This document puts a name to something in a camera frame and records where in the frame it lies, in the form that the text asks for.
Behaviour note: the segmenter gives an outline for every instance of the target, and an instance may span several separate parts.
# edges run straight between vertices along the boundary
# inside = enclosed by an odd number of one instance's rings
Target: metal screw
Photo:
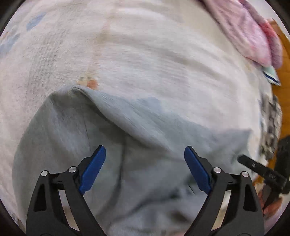
[[[220,173],[220,172],[222,171],[222,169],[219,168],[219,167],[215,167],[215,168],[213,169],[213,171],[214,171],[215,173]]]
[[[47,174],[48,174],[47,170],[44,170],[44,171],[41,172],[41,176],[47,176]]]
[[[243,171],[243,172],[242,172],[242,176],[244,176],[244,177],[249,177],[249,174],[248,174],[248,172]]]
[[[76,168],[75,166],[72,166],[72,167],[70,167],[70,168],[68,169],[68,171],[69,171],[70,173],[75,173],[75,172],[77,171],[77,168]]]

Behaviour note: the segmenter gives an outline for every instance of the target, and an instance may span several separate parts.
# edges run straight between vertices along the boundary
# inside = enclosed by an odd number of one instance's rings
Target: black clamp
[[[106,158],[106,150],[99,146],[91,157],[84,158],[77,167],[66,172],[50,174],[42,171],[31,197],[26,220],[28,236],[106,236],[91,213],[83,194],[90,190]],[[69,227],[59,197],[66,197],[80,231]]]
[[[279,199],[279,194],[290,192],[290,136],[282,139],[278,143],[276,153],[276,164],[274,170],[252,160],[243,155],[238,158],[238,162],[248,167],[252,171],[264,178],[263,188],[263,209]]]
[[[105,156],[105,148],[99,146],[77,167],[58,174],[41,173],[28,209],[28,236],[105,236],[83,198],[83,194],[92,187]],[[234,175],[219,167],[213,168],[191,146],[185,149],[184,158],[199,188],[208,194],[185,236],[264,235],[258,196],[247,172]],[[59,197],[60,189],[66,192],[79,231],[69,227]],[[227,190],[231,190],[231,196],[224,220],[220,228],[212,230]]]

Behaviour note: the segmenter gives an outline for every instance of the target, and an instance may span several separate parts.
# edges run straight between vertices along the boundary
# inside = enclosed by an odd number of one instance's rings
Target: blue gripper pad
[[[106,149],[101,146],[81,176],[79,191],[85,194],[89,191],[106,159]]]
[[[210,177],[198,160],[198,157],[189,147],[186,147],[184,150],[184,159],[199,189],[204,191],[206,194],[209,194],[211,191]]]

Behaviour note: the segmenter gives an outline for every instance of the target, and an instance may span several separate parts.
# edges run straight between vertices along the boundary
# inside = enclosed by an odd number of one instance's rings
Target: pink cloth
[[[272,66],[279,68],[283,63],[283,48],[280,39],[269,22],[259,15],[256,9],[246,0],[239,0],[240,3],[249,11],[253,19],[259,24],[268,39],[271,52]]]
[[[282,65],[282,46],[271,25],[246,0],[203,0],[244,56],[264,67]]]

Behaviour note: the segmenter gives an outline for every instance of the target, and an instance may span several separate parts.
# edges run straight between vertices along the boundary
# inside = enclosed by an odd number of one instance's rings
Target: light blue cloth
[[[239,173],[245,168],[236,157],[248,154],[249,134],[187,121],[164,111],[156,98],[126,100],[86,87],[64,88],[48,97],[22,137],[12,175],[15,195],[27,212],[42,170],[63,172],[103,145],[106,161],[85,199],[104,231],[185,232],[206,198],[184,161],[185,147]]]
[[[263,73],[267,80],[274,85],[281,86],[280,79],[276,73],[276,70],[273,66],[263,67]]]

